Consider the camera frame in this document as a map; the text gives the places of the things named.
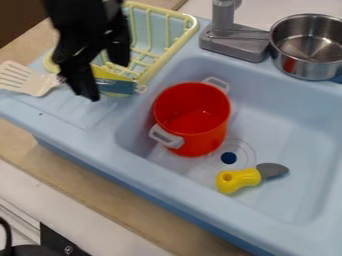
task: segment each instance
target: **gray faucet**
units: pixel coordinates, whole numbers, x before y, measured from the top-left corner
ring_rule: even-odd
[[[213,27],[217,36],[227,36],[233,29],[235,0],[213,0]]]
[[[200,35],[200,47],[238,59],[261,62],[267,55],[268,32],[234,23],[241,0],[213,0],[213,17]]]

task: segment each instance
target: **silver pot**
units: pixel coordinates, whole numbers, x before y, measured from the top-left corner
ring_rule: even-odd
[[[293,15],[270,31],[271,57],[288,75],[329,80],[342,75],[342,20],[321,14]]]

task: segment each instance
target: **white spatula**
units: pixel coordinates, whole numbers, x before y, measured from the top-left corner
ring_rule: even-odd
[[[0,65],[0,89],[41,97],[59,85],[55,74],[38,73],[13,61]]]

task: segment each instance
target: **light blue sink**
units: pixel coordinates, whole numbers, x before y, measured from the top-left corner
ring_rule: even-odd
[[[202,28],[207,21],[201,21]],[[42,71],[41,59],[32,64]],[[225,144],[198,159],[148,137],[154,98],[166,87],[215,76],[230,83],[234,114]],[[339,256],[342,246],[342,87],[282,74],[198,48],[198,34],[131,98],[99,103],[60,88],[37,99],[0,92],[0,115],[76,161],[254,255]],[[238,161],[220,162],[227,148]],[[274,162],[290,175],[227,197],[220,169]]]

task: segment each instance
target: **blue drain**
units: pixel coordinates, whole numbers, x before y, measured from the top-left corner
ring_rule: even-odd
[[[221,155],[221,161],[225,164],[234,164],[237,161],[237,156],[233,152],[225,152]]]

